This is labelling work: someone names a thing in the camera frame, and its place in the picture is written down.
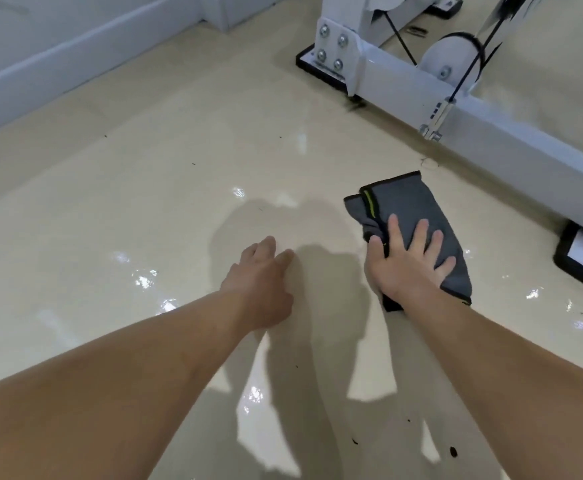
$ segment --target screw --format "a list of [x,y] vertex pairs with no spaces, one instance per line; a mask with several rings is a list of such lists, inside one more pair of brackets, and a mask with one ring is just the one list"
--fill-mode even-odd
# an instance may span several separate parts
[[438,74],[438,78],[440,80],[445,80],[447,79],[450,74],[452,73],[452,68],[449,66],[443,66],[443,68],[441,69],[440,73]]

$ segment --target gray towel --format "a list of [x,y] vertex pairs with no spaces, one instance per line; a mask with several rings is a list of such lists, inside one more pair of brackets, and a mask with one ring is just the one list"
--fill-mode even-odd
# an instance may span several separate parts
[[[389,253],[387,219],[390,215],[396,214],[399,217],[400,230],[406,248],[409,247],[418,221],[428,219],[427,245],[435,230],[440,229],[445,235],[436,266],[440,266],[449,256],[456,256],[456,267],[445,278],[441,289],[461,298],[467,305],[471,305],[472,282],[463,257],[463,248],[456,239],[452,226],[436,203],[434,195],[423,183],[419,171],[365,185],[359,194],[345,198],[345,208],[349,215],[363,226],[365,241],[369,242],[372,235],[377,235],[383,240],[385,256]],[[383,307],[388,312],[403,309],[400,304],[384,295]]]

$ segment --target forearm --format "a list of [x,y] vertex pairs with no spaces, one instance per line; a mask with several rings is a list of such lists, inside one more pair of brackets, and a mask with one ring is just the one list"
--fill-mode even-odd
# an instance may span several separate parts
[[583,369],[440,290],[400,303],[512,480],[583,478]]
[[0,479],[144,479],[246,334],[220,292],[0,381]]

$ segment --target left hand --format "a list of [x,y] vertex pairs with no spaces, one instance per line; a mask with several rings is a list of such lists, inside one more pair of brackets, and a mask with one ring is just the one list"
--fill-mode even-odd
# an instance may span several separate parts
[[292,313],[294,297],[285,290],[284,275],[295,254],[290,249],[278,256],[275,252],[272,236],[252,244],[220,285],[221,292],[238,292],[244,297],[247,308],[243,319],[249,331],[276,325]]

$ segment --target white pulley wheel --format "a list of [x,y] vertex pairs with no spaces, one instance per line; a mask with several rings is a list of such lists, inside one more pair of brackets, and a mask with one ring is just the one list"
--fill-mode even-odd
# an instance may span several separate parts
[[473,35],[465,32],[446,35],[427,49],[418,68],[455,88],[478,54],[479,60],[461,86],[461,91],[466,93],[479,79],[485,64],[485,54]]

